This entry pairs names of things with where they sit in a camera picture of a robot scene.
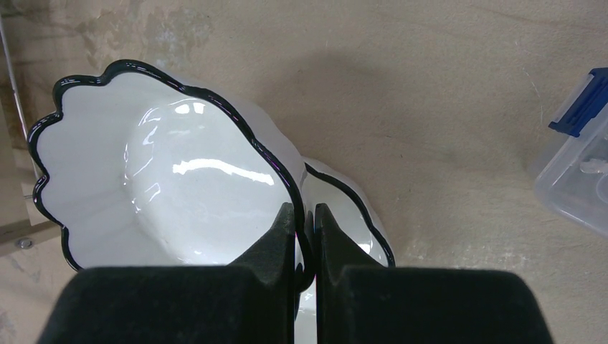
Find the glossy surface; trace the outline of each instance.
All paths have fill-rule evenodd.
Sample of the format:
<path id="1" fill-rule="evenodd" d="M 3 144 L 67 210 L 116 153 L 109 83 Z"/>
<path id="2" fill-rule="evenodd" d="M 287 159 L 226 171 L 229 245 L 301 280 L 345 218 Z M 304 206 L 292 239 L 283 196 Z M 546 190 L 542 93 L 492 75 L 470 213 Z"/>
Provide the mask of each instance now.
<path id="1" fill-rule="evenodd" d="M 39 137 L 42 198 L 81 267 L 227 264 L 290 201 L 221 109 L 150 77 L 74 87 L 63 106 Z"/>
<path id="2" fill-rule="evenodd" d="M 382 236 L 384 242 L 386 235 L 384 228 L 380 222 L 376 212 L 369 206 L 369 202 L 358 185 L 356 185 L 348 177 L 334 171 L 320 161 L 304 158 L 305 163 L 309 168 L 316 171 L 316 174 L 331 176 L 344 183 L 349 187 L 361 200 L 365 211 L 371 218 L 371 223 L 377 229 L 379 235 Z M 316 204 L 325 203 L 331 209 L 336 222 L 359 247 L 374 258 L 378 263 L 388 267 L 390 265 L 386 256 L 386 251 L 392 252 L 391 247 L 382 247 L 379 240 L 372 234 L 372 231 L 364 221 L 364 215 L 357 207 L 356 202 L 340 190 L 336 185 L 321 180 L 320 178 L 309 173 L 306 176 L 303 184 L 303 195 L 309 209 L 314 209 Z M 300 305 L 298 308 L 298 317 L 295 321 L 295 339 L 297 344 L 317 343 L 316 337 L 316 316 L 317 316 L 317 291 L 316 280 L 312 285 L 305 290 L 300 296 Z"/>

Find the stained concrete floor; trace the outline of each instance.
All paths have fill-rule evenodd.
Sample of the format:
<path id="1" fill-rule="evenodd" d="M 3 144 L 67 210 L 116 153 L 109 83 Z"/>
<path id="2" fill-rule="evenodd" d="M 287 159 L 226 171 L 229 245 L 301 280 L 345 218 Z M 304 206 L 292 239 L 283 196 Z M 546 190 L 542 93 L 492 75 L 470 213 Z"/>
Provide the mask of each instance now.
<path id="1" fill-rule="evenodd" d="M 561 101 L 608 65 L 606 1 L 0 4 L 30 121 L 55 80 L 117 58 L 210 81 L 360 183 L 399 265 L 516 272 L 557 343 L 608 340 L 608 240 L 545 210 L 526 173 Z M 0 272 L 0 342 L 31 343 L 72 274 L 59 242 Z"/>

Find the wavy rim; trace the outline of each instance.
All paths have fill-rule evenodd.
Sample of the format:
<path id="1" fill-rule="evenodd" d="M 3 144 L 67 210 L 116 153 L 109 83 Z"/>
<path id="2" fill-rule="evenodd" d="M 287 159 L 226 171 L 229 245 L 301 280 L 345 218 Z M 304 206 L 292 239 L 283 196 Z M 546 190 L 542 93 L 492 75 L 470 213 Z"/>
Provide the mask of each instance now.
<path id="1" fill-rule="evenodd" d="M 93 77 L 89 75 L 72 75 L 69 77 L 64 77 L 63 79 L 57 81 L 53 87 L 52 93 L 56 107 L 55 112 L 38 120 L 29 130 L 27 136 L 29 154 L 32 156 L 34 162 L 40 167 L 40 170 L 42 171 L 42 176 L 40 177 L 40 179 L 38 179 L 36 185 L 34 186 L 34 205 L 36 206 L 38 211 L 40 211 L 41 214 L 43 214 L 49 220 L 53 221 L 61 227 L 61 246 L 63 255 L 67 263 L 74 270 L 82 269 L 82 267 L 74 260 L 74 257 L 70 252 L 70 231 L 53 215 L 51 215 L 44 207 L 44 203 L 42 201 L 42 190 L 49 183 L 50 175 L 47 169 L 44 167 L 44 164 L 42 163 L 42 160 L 40 159 L 40 156 L 38 154 L 38 139 L 45 128 L 63 119 L 63 95 L 70 88 L 77 86 L 106 86 L 110 83 L 110 81 L 112 81 L 112 79 L 114 79 L 114 77 L 128 72 L 147 75 L 184 95 L 199 98 L 201 100 L 206 100 L 212 104 L 215 104 L 220 110 L 222 110 L 222 112 L 224 112 L 230 119 L 232 119 L 232 122 L 237 126 L 237 128 L 239 128 L 239 130 L 241 130 L 243 136 L 251 143 L 251 146 L 260 154 L 260 156 L 262 156 L 262 158 L 264 158 L 264 160 L 270 165 L 270 167 L 275 170 L 275 172 L 281 178 L 286 189 L 288 190 L 291 201 L 294 205 L 294 209 L 298 209 L 297 211 L 295 211 L 295 231 L 297 237 L 305 238 L 305 240 L 299 240 L 305 269 L 303 273 L 304 276 L 302 282 L 300 283 L 299 287 L 296 286 L 296 291 L 302 292 L 306 290 L 313 282 L 313 278 L 315 276 L 313 251 L 310 247 L 310 243 L 312 241 L 310 240 L 310 238 L 307 238 L 305 233 L 304 205 L 302 201 L 302 196 L 300 195 L 300 190 L 295 180 L 293 179 L 289 171 L 286 169 L 286 167 L 274 156 L 274 154 L 272 154 L 272 152 L 270 152 L 266 147 L 264 147 L 263 144 L 261 144 L 261 142 L 256 139 L 255 134 L 253 133 L 245 119 L 223 97 L 206 88 L 184 85 L 154 66 L 151 66 L 145 62 L 140 62 L 131 59 L 122 59 L 112 62 L 110 65 L 108 65 L 108 67 L 99 77 Z"/>
<path id="2" fill-rule="evenodd" d="M 347 197 L 349 197 L 353 203 L 355 203 L 355 205 L 359 209 L 359 212 L 361 212 L 361 215 L 363 217 L 363 220 L 365 221 L 365 225 L 367 226 L 367 229 L 369 229 L 369 231 L 371 232 L 371 235 L 373 235 L 374 238 L 376 238 L 376 240 L 380 244 L 380 247 L 382 247 L 382 250 L 384 251 L 384 253 L 386 255 L 386 261 L 388 262 L 389 267 L 395 267 L 395 256 L 393 254 L 393 250 L 391 249 L 391 246 L 389 245 L 389 242 L 386 240 L 386 238 L 384 236 L 382 236 L 380 231 L 374 226 L 374 223 L 371 220 L 371 215 L 369 214 L 369 210 L 365 206 L 365 203 L 363 202 L 361 197 L 350 186 L 348 186 L 346 183 L 344 183 L 340 179 L 337 179 L 336 177 L 330 176 L 323 172 L 319 172 L 319 171 L 315 170 L 314 167 L 312 167 L 311 165 L 308 165 L 307 163 L 304 163 L 304 165 L 306 166 L 306 172 L 310 173 L 314 177 L 316 177 L 328 184 L 335 186 L 340 191 L 344 192 L 345 195 L 347 195 Z"/>

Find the dirt stain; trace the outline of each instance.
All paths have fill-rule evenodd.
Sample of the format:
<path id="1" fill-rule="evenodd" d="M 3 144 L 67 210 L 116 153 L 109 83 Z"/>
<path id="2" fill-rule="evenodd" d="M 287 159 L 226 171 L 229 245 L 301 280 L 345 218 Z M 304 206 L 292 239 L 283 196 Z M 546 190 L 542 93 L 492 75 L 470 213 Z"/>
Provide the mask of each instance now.
<path id="1" fill-rule="evenodd" d="M 9 314 L 0 310 L 0 343 L 15 343 L 17 331 L 9 318 Z"/>
<path id="2" fill-rule="evenodd" d="M 32 99 L 34 97 L 34 91 L 31 86 L 33 86 L 34 83 L 26 82 L 27 79 L 24 73 L 19 72 L 19 70 L 16 71 L 15 78 L 23 107 L 26 127 L 29 128 L 29 126 L 33 125 L 36 121 L 37 114 L 36 104 Z M 27 145 L 23 134 L 22 124 L 14 101 L 13 88 L 8 77 L 5 80 L 0 80 L 0 102 L 3 105 L 4 118 L 9 130 L 9 137 L 11 138 L 11 146 L 14 148 L 26 149 Z"/>
<path id="3" fill-rule="evenodd" d="M 22 17 L 28 22 L 59 29 L 62 37 L 72 36 L 73 29 L 69 24 L 56 22 L 53 14 L 64 10 L 67 6 L 67 0 L 0 0 L 3 18 Z"/>
<path id="4" fill-rule="evenodd" d="M 205 44 L 211 30 L 209 16 L 200 12 L 179 9 L 164 15 L 157 9 L 146 22 L 144 58 L 159 67 L 188 67 L 192 50 Z"/>
<path id="5" fill-rule="evenodd" d="M 20 263 L 13 257 L 8 256 L 6 257 L 9 262 L 11 263 L 11 266 L 13 267 L 13 269 L 21 272 L 22 274 L 26 274 L 34 283 L 39 283 L 40 282 L 40 275 L 41 275 L 41 270 L 38 269 L 38 271 L 33 272 L 33 273 L 29 273 L 28 271 L 26 271 L 21 265 Z"/>
<path id="6" fill-rule="evenodd" d="M 143 0 L 130 0 L 121 8 L 103 11 L 76 26 L 87 60 L 101 70 L 120 58 L 138 58 L 158 67 L 188 69 L 194 49 L 204 46 L 212 32 L 209 16 L 181 8 L 145 14 Z"/>

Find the blue lid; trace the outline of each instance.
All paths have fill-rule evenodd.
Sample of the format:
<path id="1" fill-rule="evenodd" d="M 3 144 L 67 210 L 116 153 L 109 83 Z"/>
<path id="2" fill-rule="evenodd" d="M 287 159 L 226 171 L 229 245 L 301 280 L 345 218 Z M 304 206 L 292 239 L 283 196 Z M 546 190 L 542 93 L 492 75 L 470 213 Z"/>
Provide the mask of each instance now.
<path id="1" fill-rule="evenodd" d="M 608 68 L 594 68 L 589 74 L 594 76 L 591 82 L 557 123 L 549 123 L 551 129 L 578 138 L 585 125 L 606 106 Z"/>

